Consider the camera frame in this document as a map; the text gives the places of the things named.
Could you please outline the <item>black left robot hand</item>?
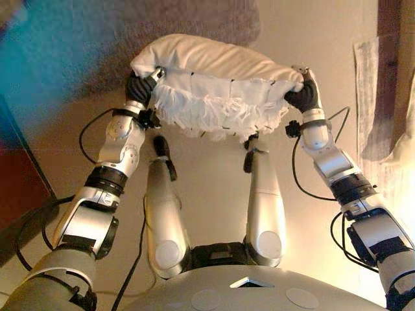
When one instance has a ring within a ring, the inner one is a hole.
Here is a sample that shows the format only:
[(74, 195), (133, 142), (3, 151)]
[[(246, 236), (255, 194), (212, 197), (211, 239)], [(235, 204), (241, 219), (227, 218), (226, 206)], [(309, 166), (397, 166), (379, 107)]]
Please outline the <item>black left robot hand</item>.
[(165, 74), (166, 70), (164, 67), (156, 67), (152, 73), (144, 78), (131, 71), (125, 86), (127, 101), (138, 102), (143, 106), (143, 109), (146, 109), (154, 88)]

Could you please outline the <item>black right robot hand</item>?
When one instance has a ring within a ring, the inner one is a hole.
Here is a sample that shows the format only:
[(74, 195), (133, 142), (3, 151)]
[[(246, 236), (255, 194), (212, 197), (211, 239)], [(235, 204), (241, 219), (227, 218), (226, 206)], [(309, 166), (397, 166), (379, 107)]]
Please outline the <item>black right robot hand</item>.
[(322, 109), (318, 85), (314, 73), (310, 68), (302, 65), (292, 65), (297, 73), (303, 77), (303, 87), (300, 91), (289, 91), (285, 94), (284, 99), (301, 113), (312, 109)]

